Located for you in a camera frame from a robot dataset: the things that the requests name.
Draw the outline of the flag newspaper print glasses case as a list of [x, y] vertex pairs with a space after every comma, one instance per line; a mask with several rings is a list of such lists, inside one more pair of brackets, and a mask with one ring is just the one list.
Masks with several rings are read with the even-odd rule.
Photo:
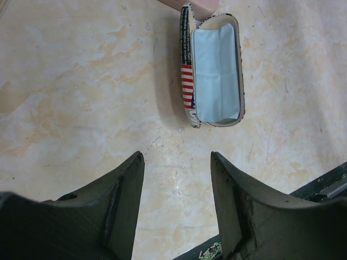
[[228, 13], [196, 25], [191, 3], [181, 8], [181, 85], [193, 128], [231, 127], [245, 115], [239, 23]]

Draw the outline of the pink glasses case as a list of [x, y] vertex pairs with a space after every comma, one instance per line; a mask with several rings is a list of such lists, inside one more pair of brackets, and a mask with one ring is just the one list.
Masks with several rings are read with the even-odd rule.
[[212, 16], [219, 7], [219, 0], [159, 0], [160, 2], [181, 11], [183, 4], [190, 3], [198, 21]]

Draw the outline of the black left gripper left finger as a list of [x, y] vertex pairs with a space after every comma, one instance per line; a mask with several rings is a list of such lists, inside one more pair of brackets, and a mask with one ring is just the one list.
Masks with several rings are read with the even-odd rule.
[[131, 259], [145, 161], [121, 165], [58, 200], [1, 193], [1, 259]]

